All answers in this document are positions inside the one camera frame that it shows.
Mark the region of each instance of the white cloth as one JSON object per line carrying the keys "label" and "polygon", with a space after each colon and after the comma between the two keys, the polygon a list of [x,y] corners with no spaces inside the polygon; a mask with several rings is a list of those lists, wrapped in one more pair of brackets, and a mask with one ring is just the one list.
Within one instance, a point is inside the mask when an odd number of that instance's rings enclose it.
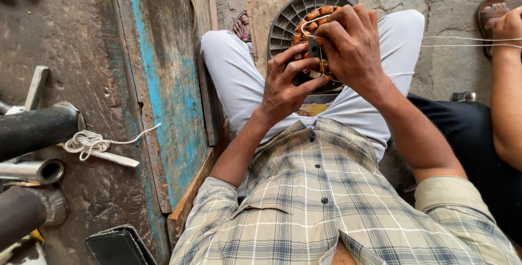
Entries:
{"label": "white cloth", "polygon": [[[379,20],[378,29],[384,72],[406,95],[412,75],[394,74],[414,72],[424,33],[424,16],[415,10],[392,13]],[[247,44],[230,31],[209,31],[203,35],[201,54],[231,127],[239,133],[263,99],[265,79],[255,68]],[[261,142],[268,141],[298,120],[310,127],[318,116],[335,119],[365,135],[373,143],[377,159],[382,159],[390,138],[388,126],[375,107],[346,86],[323,113],[315,117],[291,114],[271,128]]]}

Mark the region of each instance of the hand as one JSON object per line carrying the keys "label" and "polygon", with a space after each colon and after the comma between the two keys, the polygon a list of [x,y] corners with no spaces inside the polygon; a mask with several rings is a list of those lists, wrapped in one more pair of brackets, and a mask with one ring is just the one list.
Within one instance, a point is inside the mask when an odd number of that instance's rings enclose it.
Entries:
{"label": "hand", "polygon": [[[493,27],[493,40],[506,39],[522,39],[522,7],[518,7],[502,16]],[[507,44],[522,47],[522,40],[519,41],[500,41],[494,44]],[[500,50],[520,52],[522,48],[515,48],[510,46],[493,46],[491,52],[499,52]]]}
{"label": "hand", "polygon": [[332,13],[315,35],[336,78],[368,102],[378,101],[391,80],[381,66],[377,12],[362,4],[346,5]]}
{"label": "hand", "polygon": [[299,86],[292,85],[292,79],[298,72],[319,65],[318,58],[306,58],[290,62],[284,68],[288,60],[305,50],[306,45],[299,44],[277,54],[268,62],[263,101],[256,111],[258,115],[264,116],[269,128],[297,111],[308,94],[333,79],[331,75],[323,75]]}

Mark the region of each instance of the plaid shirt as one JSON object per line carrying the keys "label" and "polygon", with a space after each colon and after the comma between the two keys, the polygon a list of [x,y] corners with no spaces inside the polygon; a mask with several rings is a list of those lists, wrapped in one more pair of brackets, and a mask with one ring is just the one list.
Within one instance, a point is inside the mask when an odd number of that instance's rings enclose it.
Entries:
{"label": "plaid shirt", "polygon": [[376,162],[345,124],[298,121],[258,148],[241,205],[205,180],[170,264],[330,264],[338,239],[359,264],[520,264],[470,182],[422,181],[416,210]]}

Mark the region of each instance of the knee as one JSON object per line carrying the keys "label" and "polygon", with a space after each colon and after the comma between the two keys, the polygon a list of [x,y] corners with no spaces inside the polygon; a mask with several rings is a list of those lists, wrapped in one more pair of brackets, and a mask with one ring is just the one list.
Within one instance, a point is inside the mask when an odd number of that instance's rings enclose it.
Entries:
{"label": "knee", "polygon": [[201,54],[212,48],[223,48],[239,40],[229,30],[209,30],[201,37]]}
{"label": "knee", "polygon": [[424,34],[425,18],[417,10],[404,10],[386,15],[388,21],[393,23],[395,30],[400,30],[402,34],[416,33],[420,36]]}
{"label": "knee", "polygon": [[201,37],[201,46],[215,45],[218,42],[227,43],[227,40],[231,37],[236,36],[228,30],[209,30]]}
{"label": "knee", "polygon": [[491,136],[491,110],[479,102],[470,102],[465,107],[452,107],[450,111],[461,126],[460,134],[468,141],[474,141],[485,136]]}

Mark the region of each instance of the shirt sleeve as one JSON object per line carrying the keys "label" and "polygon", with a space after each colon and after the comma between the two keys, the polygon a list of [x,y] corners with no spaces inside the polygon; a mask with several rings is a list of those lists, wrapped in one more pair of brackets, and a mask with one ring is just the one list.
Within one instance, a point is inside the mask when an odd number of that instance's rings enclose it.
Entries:
{"label": "shirt sleeve", "polygon": [[520,264],[515,250],[498,228],[473,184],[455,176],[423,180],[415,191],[415,208],[492,264]]}
{"label": "shirt sleeve", "polygon": [[238,193],[231,184],[207,177],[194,199],[185,230],[179,238],[170,265],[200,260],[219,227],[238,209]]}

